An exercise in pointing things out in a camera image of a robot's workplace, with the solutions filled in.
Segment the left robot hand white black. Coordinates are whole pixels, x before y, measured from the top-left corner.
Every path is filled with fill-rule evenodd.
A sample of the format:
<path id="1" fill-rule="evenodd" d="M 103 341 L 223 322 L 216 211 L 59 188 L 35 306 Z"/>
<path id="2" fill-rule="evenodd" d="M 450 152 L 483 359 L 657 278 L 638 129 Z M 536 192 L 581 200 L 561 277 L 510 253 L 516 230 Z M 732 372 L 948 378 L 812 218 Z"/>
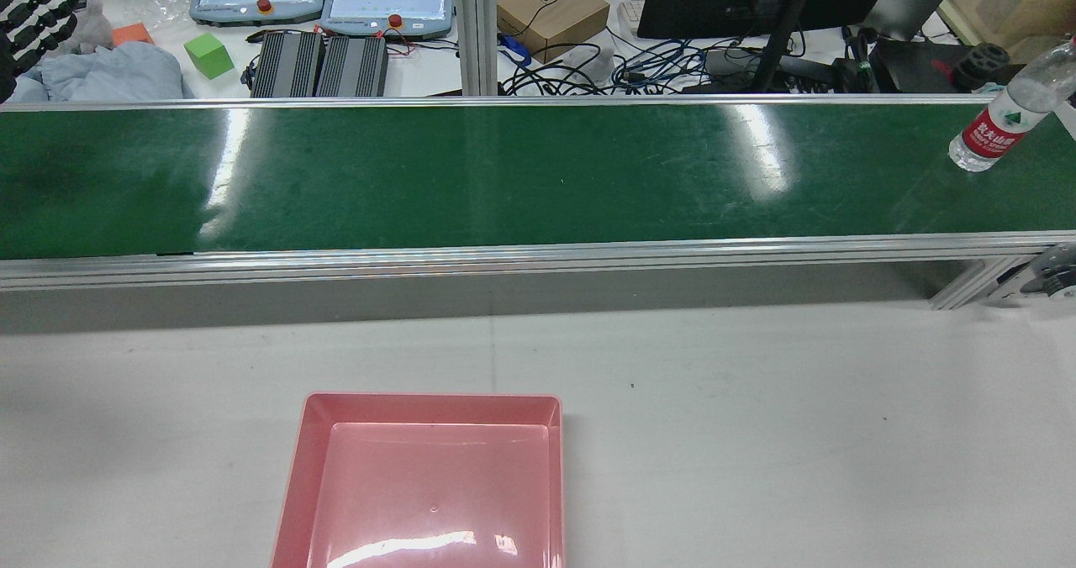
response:
<path id="1" fill-rule="evenodd" d="M 1 0 L 1 101 L 17 77 L 76 32 L 80 0 Z"/>

